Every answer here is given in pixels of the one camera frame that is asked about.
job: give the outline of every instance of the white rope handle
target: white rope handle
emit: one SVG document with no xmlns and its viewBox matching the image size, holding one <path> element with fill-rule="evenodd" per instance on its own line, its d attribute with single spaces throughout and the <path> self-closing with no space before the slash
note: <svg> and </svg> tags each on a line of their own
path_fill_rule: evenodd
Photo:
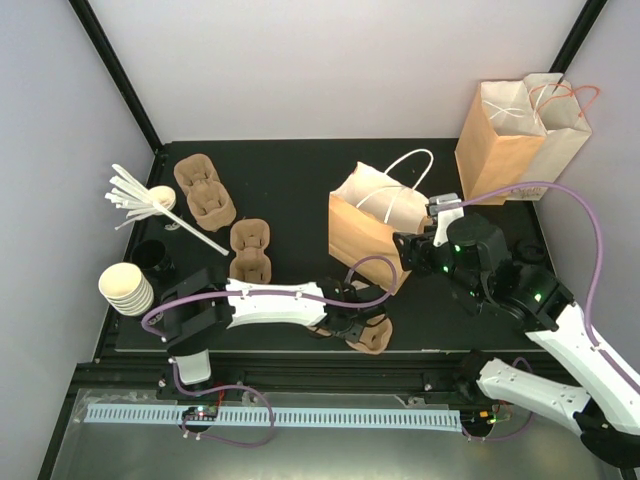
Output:
<svg viewBox="0 0 640 480">
<path fill-rule="evenodd" d="M 538 99 L 536 100 L 536 104 L 533 106 L 533 120 L 536 123 L 542 123 L 542 117 L 540 116 L 540 112 L 538 112 L 538 105 L 540 105 L 540 100 L 542 100 L 542 95 L 544 95 L 544 91 L 549 86 L 551 86 L 551 84 L 547 83 L 544 87 L 542 87 L 542 90 L 540 90 L 540 95 L 538 95 Z"/>
<path fill-rule="evenodd" d="M 422 182 L 422 180 L 424 180 L 424 177 L 427 176 L 427 173 L 429 173 L 429 171 L 431 170 L 431 167 L 433 166 L 433 153 L 431 153 L 431 150 L 427 150 L 426 148 L 418 148 L 416 150 L 412 150 L 409 153 L 404 154 L 402 157 L 400 157 L 399 159 L 397 159 L 395 162 L 393 162 L 391 165 L 389 165 L 387 167 L 387 169 L 384 171 L 385 175 L 388 175 L 389 172 L 399 163 L 403 162 L 404 160 L 406 160 L 407 158 L 409 158 L 411 155 L 413 155 L 414 153 L 420 153 L 420 152 L 424 152 L 426 154 L 429 155 L 430 160 L 429 160 L 429 164 L 427 165 L 427 168 L 424 169 L 424 172 L 422 172 L 422 175 L 420 175 L 420 178 L 418 178 L 418 181 L 415 183 L 415 185 L 413 187 L 411 187 L 411 190 L 415 190 L 418 185 L 420 185 L 420 182 Z M 369 193 L 366 197 L 364 197 L 362 200 L 360 200 L 357 204 L 356 204 L 356 208 L 360 208 L 362 206 L 362 204 L 364 202 L 366 202 L 367 200 L 369 200 L 373 195 L 375 195 L 378 192 L 382 192 L 384 190 L 389 190 L 391 188 L 399 188 L 400 191 L 398 193 L 396 193 L 394 195 L 394 197 L 391 199 L 391 202 L 389 203 L 389 208 L 387 208 L 387 213 L 384 216 L 384 223 L 388 223 L 389 222 L 389 217 L 391 216 L 391 210 L 393 209 L 393 206 L 396 203 L 396 200 L 398 199 L 398 197 L 400 196 L 400 194 L 406 190 L 408 187 L 405 187 L 404 185 L 389 185 L 387 187 L 382 187 L 379 188 L 377 190 L 374 190 L 373 192 Z"/>
<path fill-rule="evenodd" d="M 524 117 L 525 115 L 525 111 L 522 110 L 521 108 L 515 108 L 515 107 L 509 107 L 509 108 L 502 108 L 499 107 L 487 100 L 483 100 L 482 103 L 489 105 L 490 107 L 493 107 L 495 109 L 497 109 L 498 111 L 496 113 L 494 113 L 493 115 L 491 115 L 489 117 L 489 120 L 493 120 L 495 117 L 497 117 L 498 115 L 500 115 L 501 113 L 506 113 L 507 115 L 511 115 L 512 117 L 517 117 L 517 118 L 521 118 Z M 521 112 L 522 115 L 516 115 L 515 113 L 511 113 L 511 112 Z"/>
</svg>

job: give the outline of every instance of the paper bag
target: paper bag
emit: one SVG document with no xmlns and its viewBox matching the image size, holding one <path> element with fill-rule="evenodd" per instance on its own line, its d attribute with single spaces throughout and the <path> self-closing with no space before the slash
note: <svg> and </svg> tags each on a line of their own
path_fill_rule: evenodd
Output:
<svg viewBox="0 0 640 480">
<path fill-rule="evenodd" d="M 455 151 L 465 199 L 516 183 L 545 135 L 524 82 L 482 82 Z M 482 204 L 502 205 L 505 200 L 503 195 Z"/>
<path fill-rule="evenodd" d="M 555 182 L 591 136 L 591 127 L 573 94 L 571 84 L 565 80 L 563 87 L 557 87 L 561 77 L 561 73 L 533 73 L 524 78 L 538 114 L 536 118 L 545 128 L 546 137 L 519 182 Z M 540 200 L 546 190 L 517 190 L 508 199 Z"/>
<path fill-rule="evenodd" d="M 387 172 L 397 163 L 391 165 Z M 329 254 L 348 267 L 370 255 L 388 258 L 398 275 L 397 286 L 392 292 L 395 294 L 409 272 L 402 270 L 393 233 L 422 233 L 429 223 L 428 203 L 423 194 L 405 187 L 386 173 L 358 163 L 340 188 L 329 195 Z M 386 263 L 372 260 L 360 265 L 356 271 L 389 290 L 392 275 Z"/>
</svg>

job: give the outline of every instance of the white paper bag handle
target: white paper bag handle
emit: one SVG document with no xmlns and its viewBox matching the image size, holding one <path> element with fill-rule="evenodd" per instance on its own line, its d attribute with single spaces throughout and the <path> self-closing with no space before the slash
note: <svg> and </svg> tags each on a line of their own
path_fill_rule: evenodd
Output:
<svg viewBox="0 0 640 480">
<path fill-rule="evenodd" d="M 498 105 L 495 105 L 487 100 L 483 100 L 482 103 L 489 105 L 490 107 L 493 107 L 495 109 L 497 109 L 498 111 L 496 113 L 494 113 L 493 115 L 491 115 L 489 117 L 489 120 L 493 120 L 495 117 L 497 117 L 498 115 L 500 115 L 501 113 L 505 113 L 507 115 L 511 115 L 512 117 L 517 117 L 517 118 L 522 118 L 525 115 L 525 111 L 522 110 L 521 108 L 515 108 L 515 107 L 509 107 L 509 108 L 502 108 L 499 107 Z M 515 113 L 511 113 L 511 112 L 520 112 L 522 115 L 518 115 Z"/>
<path fill-rule="evenodd" d="M 429 170 L 431 170 L 431 167 L 433 166 L 433 153 L 431 153 L 430 150 L 427 150 L 426 148 L 418 148 L 416 150 L 413 150 L 413 151 L 411 151 L 409 153 L 404 154 L 402 157 L 400 157 L 395 162 L 393 162 L 391 165 L 389 165 L 387 167 L 387 169 L 384 171 L 384 174 L 388 175 L 389 172 L 396 165 L 398 165 L 399 163 L 403 162 L 405 159 L 409 158 L 414 153 L 419 153 L 419 152 L 424 152 L 424 153 L 428 154 L 429 157 L 431 157 L 431 159 L 429 160 L 429 164 L 427 165 L 427 168 L 424 169 L 424 172 L 422 172 L 422 175 L 420 175 L 420 178 L 418 178 L 418 181 L 415 183 L 415 185 L 413 187 L 411 187 L 411 190 L 415 190 L 418 187 L 418 185 L 420 185 L 420 182 L 422 182 L 422 180 L 424 180 L 424 177 L 427 176 L 427 173 L 429 173 Z M 398 199 L 398 197 L 400 196 L 402 191 L 408 188 L 408 187 L 405 187 L 404 185 L 390 185 L 388 187 L 382 187 L 382 188 L 379 188 L 377 190 L 374 190 L 373 192 L 369 193 L 366 197 L 364 197 L 362 200 L 360 200 L 356 204 L 356 208 L 360 208 L 364 202 L 369 200 L 376 193 L 382 192 L 384 190 L 389 190 L 391 188 L 399 188 L 400 191 L 398 193 L 396 193 L 395 196 L 391 199 L 391 202 L 389 203 L 389 208 L 387 208 L 387 213 L 384 216 L 384 223 L 388 223 L 389 222 L 389 217 L 391 216 L 391 210 L 393 209 L 393 205 L 396 203 L 396 200 Z"/>
</svg>

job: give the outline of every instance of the black cup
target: black cup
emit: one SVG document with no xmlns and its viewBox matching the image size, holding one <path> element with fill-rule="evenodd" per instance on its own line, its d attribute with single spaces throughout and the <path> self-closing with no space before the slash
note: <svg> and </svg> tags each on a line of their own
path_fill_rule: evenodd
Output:
<svg viewBox="0 0 640 480">
<path fill-rule="evenodd" d="M 131 263 L 159 280 L 169 280 L 176 273 L 167 247 L 159 240 L 145 240 L 136 245 L 131 254 Z"/>
</svg>

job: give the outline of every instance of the black metal frame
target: black metal frame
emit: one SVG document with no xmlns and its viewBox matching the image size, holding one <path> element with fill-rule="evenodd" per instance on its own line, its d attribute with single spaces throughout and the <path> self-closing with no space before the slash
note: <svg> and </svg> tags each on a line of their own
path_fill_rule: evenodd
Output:
<svg viewBox="0 0 640 480">
<path fill-rule="evenodd" d="M 104 62 L 107 71 L 113 78 L 118 90 L 120 91 L 122 98 L 126 102 L 131 114 L 135 118 L 140 130 L 147 139 L 151 150 L 157 154 L 163 148 L 163 143 L 160 137 L 156 133 L 147 112 L 145 111 L 138 95 L 133 88 L 133 85 L 129 81 L 129 77 L 124 70 L 124 67 L 118 60 L 107 35 L 105 34 L 102 26 L 93 9 L 89 0 L 69 0 L 69 3 L 73 7 L 84 27 L 89 39 L 93 43 L 96 51 L 100 55 L 100 58 Z M 587 37 L 591 27 L 597 20 L 600 12 L 606 5 L 607 0 L 587 0 L 582 11 L 578 15 L 573 28 L 569 32 L 564 44 L 560 48 L 556 59 L 551 65 L 550 72 L 566 72 L 567 68 L 571 64 L 573 57 L 580 49 L 582 42 Z"/>
<path fill-rule="evenodd" d="M 129 81 L 129 77 L 127 77 L 120 60 L 118 60 L 116 52 L 113 50 L 113 47 L 111 47 L 111 43 L 109 42 L 107 35 L 104 33 L 104 30 L 98 21 L 98 17 L 96 17 L 96 14 L 93 12 L 91 5 L 87 0 L 69 0 L 69 3 L 75 10 L 78 19 L 87 32 L 87 35 L 89 35 L 89 39 L 96 48 L 98 55 L 100 55 L 104 66 L 107 67 L 107 71 L 111 75 L 111 78 L 113 78 L 122 98 L 127 103 L 133 118 L 135 118 L 138 123 L 140 130 L 142 130 L 142 134 L 147 139 L 151 150 L 153 150 L 154 153 L 158 153 L 162 150 L 162 141 L 160 140 L 160 137 L 158 137 L 156 130 L 153 128 L 151 120 L 149 120 L 149 117 L 147 116 L 147 112 L 145 112 L 133 85 L 131 85 L 131 82 Z"/>
<path fill-rule="evenodd" d="M 166 155 L 163 153 L 163 143 L 147 116 L 115 51 L 111 47 L 89 1 L 69 0 L 69 3 L 80 19 L 87 35 L 100 58 L 102 58 L 105 67 L 155 154 L 147 182 L 148 186 L 153 186 L 157 182 L 159 172 L 166 159 Z M 564 73 L 567 70 L 606 3 L 606 0 L 586 1 L 551 66 L 551 72 Z M 125 259 L 130 256 L 133 247 L 144 234 L 144 225 L 144 222 L 135 224 L 125 252 Z M 113 348 L 110 348 L 110 336 L 113 335 L 114 322 L 117 321 L 117 316 L 114 313 L 112 309 L 107 313 L 94 354 L 94 363 L 81 364 L 76 368 L 38 476 L 40 480 L 50 478 L 53 472 L 65 430 L 80 389 L 132 388 L 155 390 L 158 388 L 159 378 L 166 371 L 166 358 L 162 355 L 128 355 L 117 353 Z M 419 390 L 423 395 L 434 395 L 434 397 L 427 399 L 431 403 L 442 401 L 443 398 L 438 396 L 440 395 L 438 392 L 425 394 L 421 390 L 425 382 L 425 375 L 451 371 L 460 360 L 457 355 L 444 354 L 432 354 L 429 356 L 428 362 L 424 360 L 424 357 L 401 359 L 390 355 L 385 357 L 384 362 L 376 359 L 378 361 L 374 363 L 371 358 L 367 357 L 355 361 L 352 360 L 345 367 L 344 362 L 336 364 L 336 360 L 310 356 L 306 360 L 296 361 L 295 367 L 292 367 L 289 360 L 278 355 L 273 355 L 268 359 L 261 356 L 259 361 L 255 361 L 255 358 L 252 355 L 243 355 L 241 357 L 229 355 L 218 357 L 212 355 L 212 360 L 216 362 L 216 365 L 221 368 L 241 371 L 245 377 L 251 379 L 252 385 L 265 391 L 362 393 L 362 383 L 358 379 L 368 376 L 373 379 L 367 386 L 367 391 L 370 393 L 408 395 L 414 394 Z M 530 361 L 536 373 L 543 377 L 564 383 L 574 382 L 566 371 L 549 355 L 533 354 L 530 356 Z M 623 475 L 626 475 L 624 478 L 635 477 L 633 471 L 624 471 Z"/>
<path fill-rule="evenodd" d="M 587 0 L 580 15 L 573 24 L 567 39 L 562 44 L 558 56 L 551 65 L 551 73 L 565 73 L 589 34 L 591 27 L 598 19 L 600 12 L 607 4 L 607 0 Z"/>
</svg>

